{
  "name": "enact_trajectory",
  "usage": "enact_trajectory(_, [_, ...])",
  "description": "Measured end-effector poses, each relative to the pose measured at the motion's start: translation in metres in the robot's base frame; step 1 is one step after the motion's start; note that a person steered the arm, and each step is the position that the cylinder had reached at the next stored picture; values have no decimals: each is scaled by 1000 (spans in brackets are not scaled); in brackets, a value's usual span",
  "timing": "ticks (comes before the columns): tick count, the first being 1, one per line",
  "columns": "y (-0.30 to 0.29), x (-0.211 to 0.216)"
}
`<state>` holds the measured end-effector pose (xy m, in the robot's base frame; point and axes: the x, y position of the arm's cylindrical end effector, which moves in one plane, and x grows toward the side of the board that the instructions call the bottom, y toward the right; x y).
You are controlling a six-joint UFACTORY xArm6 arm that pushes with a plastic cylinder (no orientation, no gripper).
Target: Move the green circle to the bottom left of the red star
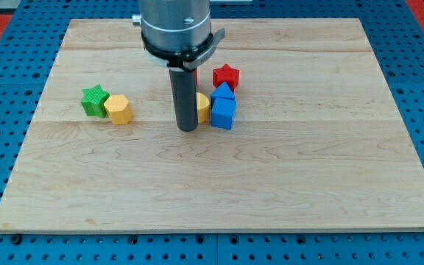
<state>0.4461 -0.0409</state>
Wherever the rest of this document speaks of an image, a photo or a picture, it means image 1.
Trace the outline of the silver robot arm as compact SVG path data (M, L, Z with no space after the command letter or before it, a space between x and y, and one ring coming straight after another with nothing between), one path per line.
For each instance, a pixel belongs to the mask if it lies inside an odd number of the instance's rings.
M209 0L140 0L132 23L147 57L173 71L195 71L211 58L225 29L212 32Z

